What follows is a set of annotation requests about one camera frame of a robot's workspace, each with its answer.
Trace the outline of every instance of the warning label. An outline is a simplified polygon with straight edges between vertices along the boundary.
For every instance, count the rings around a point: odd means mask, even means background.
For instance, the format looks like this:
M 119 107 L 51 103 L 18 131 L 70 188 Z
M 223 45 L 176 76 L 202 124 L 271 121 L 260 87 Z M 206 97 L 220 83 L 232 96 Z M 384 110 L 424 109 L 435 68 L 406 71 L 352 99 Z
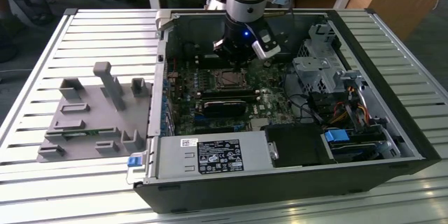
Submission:
M 244 170 L 240 140 L 198 142 L 198 162 L 200 174 Z

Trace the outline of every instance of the blue latch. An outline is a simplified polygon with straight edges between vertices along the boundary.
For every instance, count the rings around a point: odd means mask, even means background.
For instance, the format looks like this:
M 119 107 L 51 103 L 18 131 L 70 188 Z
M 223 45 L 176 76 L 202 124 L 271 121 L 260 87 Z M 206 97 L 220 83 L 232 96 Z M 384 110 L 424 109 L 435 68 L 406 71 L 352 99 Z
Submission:
M 326 132 L 327 142 L 350 141 L 346 130 L 330 130 Z
M 128 158 L 128 167 L 139 167 L 142 166 L 142 156 L 140 157 L 130 157 Z

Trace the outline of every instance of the circuit board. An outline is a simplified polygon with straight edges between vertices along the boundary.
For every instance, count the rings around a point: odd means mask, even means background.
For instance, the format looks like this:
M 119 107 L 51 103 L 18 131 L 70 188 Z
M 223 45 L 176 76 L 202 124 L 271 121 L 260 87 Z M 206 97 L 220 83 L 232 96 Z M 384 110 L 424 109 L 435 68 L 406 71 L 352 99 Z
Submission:
M 167 74 L 176 135 L 244 132 L 295 122 L 283 92 L 286 66 L 255 59 L 239 71 L 200 69 L 198 61 L 179 62 L 176 68 Z

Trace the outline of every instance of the gray 3d printed holder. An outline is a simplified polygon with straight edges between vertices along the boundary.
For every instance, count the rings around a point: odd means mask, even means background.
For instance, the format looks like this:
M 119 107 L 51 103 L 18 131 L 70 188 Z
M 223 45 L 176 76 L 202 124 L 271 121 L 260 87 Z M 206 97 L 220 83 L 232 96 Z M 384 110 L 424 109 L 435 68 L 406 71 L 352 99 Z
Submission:
M 63 80 L 63 98 L 39 149 L 39 162 L 130 156 L 146 149 L 151 83 L 135 78 L 131 84 L 120 85 L 111 76 L 110 62 L 98 62 L 94 74 L 104 86 Z

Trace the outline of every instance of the aluminum grating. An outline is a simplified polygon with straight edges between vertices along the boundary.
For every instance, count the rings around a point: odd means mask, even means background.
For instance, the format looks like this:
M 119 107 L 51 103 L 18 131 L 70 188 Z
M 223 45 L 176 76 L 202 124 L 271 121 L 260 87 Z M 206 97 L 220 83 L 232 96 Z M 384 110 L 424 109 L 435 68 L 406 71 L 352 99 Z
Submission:
M 362 194 L 188 214 L 154 213 L 127 184 L 126 157 L 35 162 L 62 97 L 56 90 L 62 78 L 80 77 L 84 85 L 99 84 L 92 66 L 108 60 L 122 83 L 136 76 L 154 79 L 156 11 L 80 10 L 63 17 L 2 127 L 0 223 L 410 223 L 448 218 L 447 96 L 415 58 L 398 50 L 403 45 L 392 42 L 379 21 L 362 10 L 339 13 L 444 158 L 440 163 Z

